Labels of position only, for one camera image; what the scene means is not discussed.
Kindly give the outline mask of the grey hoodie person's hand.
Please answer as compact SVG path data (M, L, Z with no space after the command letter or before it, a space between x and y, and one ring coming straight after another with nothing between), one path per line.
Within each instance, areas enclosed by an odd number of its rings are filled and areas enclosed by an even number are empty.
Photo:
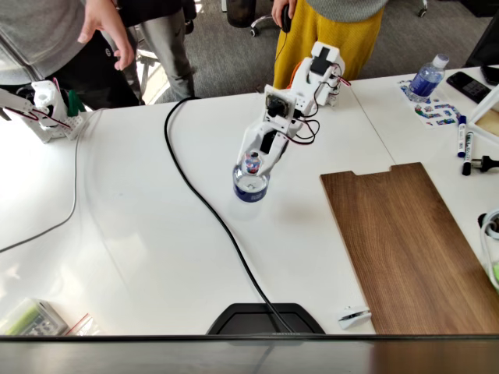
M106 32L117 47L115 57L118 61L115 63L115 69L122 71L128 67L135 55L113 1L85 1L85 16L78 42L81 44L89 42L96 30Z

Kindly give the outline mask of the yellow trousers person's hand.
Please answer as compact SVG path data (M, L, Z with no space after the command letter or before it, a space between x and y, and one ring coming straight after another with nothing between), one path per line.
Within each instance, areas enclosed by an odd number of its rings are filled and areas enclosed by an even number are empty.
M288 9L288 17L292 19L295 10L296 10L296 0L274 0L274 4L272 7L271 15L273 17L274 22L283 28L282 23L282 11L287 8Z

